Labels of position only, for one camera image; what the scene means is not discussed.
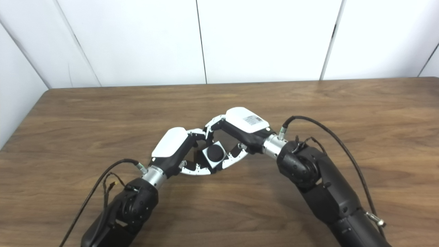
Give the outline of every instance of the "cable connector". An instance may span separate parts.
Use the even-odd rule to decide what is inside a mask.
[[[147,169],[139,162],[136,167],[143,173],[146,174],[148,171]]]
[[[377,224],[377,226],[379,227],[385,227],[387,224],[384,222],[383,219],[378,218],[378,216],[374,215],[373,213],[370,213],[368,211],[366,211],[366,216],[373,222],[375,222],[375,224]]]
[[[279,131],[279,135],[277,136],[277,138],[279,140],[283,140],[286,132],[287,128],[281,127],[281,131]]]

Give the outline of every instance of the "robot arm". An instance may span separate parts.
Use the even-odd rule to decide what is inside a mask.
[[[296,185],[342,247],[390,247],[370,220],[378,226],[385,223],[362,208],[355,191],[324,152],[298,140],[284,140],[284,132],[277,135],[266,121],[242,107],[232,108],[206,125],[208,143],[218,129],[239,140],[246,152],[276,160],[280,173]]]
[[[139,166],[143,175],[126,184],[124,190],[99,215],[83,235],[82,247],[128,247],[149,219],[158,203],[158,190],[171,176],[178,175],[184,157],[205,138],[201,129],[182,127],[167,131],[152,152],[148,168]]]

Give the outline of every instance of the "silver connector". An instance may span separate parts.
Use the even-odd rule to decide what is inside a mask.
[[[139,162],[137,165],[136,165],[136,167],[143,173],[143,174],[145,174],[145,173],[147,173],[148,171],[147,171],[147,169]]]
[[[277,156],[285,144],[287,144],[287,140],[281,140],[277,135],[272,134],[265,139],[263,144],[263,152],[271,158],[277,159]]]
[[[378,216],[374,215],[373,213],[366,211],[366,215],[371,221],[375,222],[375,224],[377,224],[377,226],[380,226],[380,227],[386,226],[386,223],[384,222],[384,220],[381,218],[378,218]]]
[[[286,132],[287,132],[287,129],[285,129],[284,127],[281,127],[281,131],[279,131],[279,135],[277,136],[277,138],[282,141],[284,139]]]
[[[166,180],[166,175],[162,169],[157,166],[150,166],[146,169],[146,173],[142,179],[150,183],[156,189],[159,189]]]

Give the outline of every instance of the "metal cylinder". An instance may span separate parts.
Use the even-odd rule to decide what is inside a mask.
[[[146,170],[146,173],[142,176],[142,179],[150,183],[158,190],[165,182],[166,175],[163,170],[157,166],[150,166]]]
[[[285,144],[287,144],[287,142],[287,140],[280,140],[278,135],[273,134],[265,139],[263,144],[263,152],[276,160],[277,156],[281,152],[281,149],[285,146]]]

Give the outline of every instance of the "wood grain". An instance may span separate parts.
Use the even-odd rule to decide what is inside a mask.
[[[49,90],[0,151],[0,246],[57,246],[111,163],[147,163],[168,129],[202,127],[235,106],[275,129],[293,114],[330,127],[362,167],[389,242],[439,246],[439,79],[432,77]],[[290,126],[288,138],[295,134],[323,143],[366,206],[336,142],[305,122]],[[115,172],[126,181],[139,175],[129,165]],[[172,177],[159,198],[132,246],[338,246],[266,156],[212,176]],[[79,246],[101,205],[99,190],[66,246]]]

